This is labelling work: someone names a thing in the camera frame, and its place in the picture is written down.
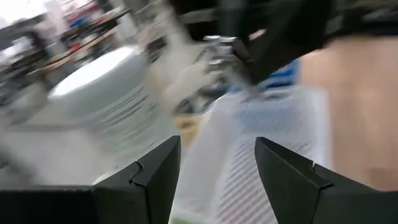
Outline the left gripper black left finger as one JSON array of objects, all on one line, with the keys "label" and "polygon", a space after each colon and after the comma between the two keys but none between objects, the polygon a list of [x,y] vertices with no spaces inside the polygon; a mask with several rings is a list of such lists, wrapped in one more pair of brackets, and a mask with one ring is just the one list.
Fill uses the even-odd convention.
[{"label": "left gripper black left finger", "polygon": [[99,224],[168,224],[180,158],[180,136],[172,136],[95,184]]}]

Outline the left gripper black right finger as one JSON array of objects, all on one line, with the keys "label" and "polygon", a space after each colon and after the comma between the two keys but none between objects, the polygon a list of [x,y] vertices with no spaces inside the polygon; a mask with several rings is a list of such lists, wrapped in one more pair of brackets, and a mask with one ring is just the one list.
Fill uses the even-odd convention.
[{"label": "left gripper black right finger", "polygon": [[254,151],[278,224],[398,224],[398,191],[370,188],[265,137]]}]

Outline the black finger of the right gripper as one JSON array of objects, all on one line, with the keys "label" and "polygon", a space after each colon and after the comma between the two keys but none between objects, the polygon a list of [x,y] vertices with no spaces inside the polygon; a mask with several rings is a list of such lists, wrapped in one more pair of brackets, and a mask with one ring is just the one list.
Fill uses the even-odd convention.
[{"label": "black finger of the right gripper", "polygon": [[244,47],[234,46],[242,64],[239,77],[249,85],[268,79],[326,42],[330,0],[270,0],[264,10],[265,33]]}]

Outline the white perforated plastic basket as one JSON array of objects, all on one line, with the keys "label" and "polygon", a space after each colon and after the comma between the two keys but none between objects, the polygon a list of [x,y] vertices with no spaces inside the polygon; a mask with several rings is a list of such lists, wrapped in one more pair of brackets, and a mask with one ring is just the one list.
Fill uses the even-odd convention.
[{"label": "white perforated plastic basket", "polygon": [[230,93],[204,114],[182,152],[169,224],[277,224],[257,170],[259,136],[330,166],[326,93],[293,88],[267,97]]}]

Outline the white canister yellow label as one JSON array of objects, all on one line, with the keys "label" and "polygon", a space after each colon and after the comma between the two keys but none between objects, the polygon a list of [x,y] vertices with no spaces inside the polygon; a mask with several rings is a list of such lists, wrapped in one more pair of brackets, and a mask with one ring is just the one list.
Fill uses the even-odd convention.
[{"label": "white canister yellow label", "polygon": [[147,55],[137,45],[108,52],[62,80],[49,101],[118,154],[145,154],[172,135],[151,92]]}]

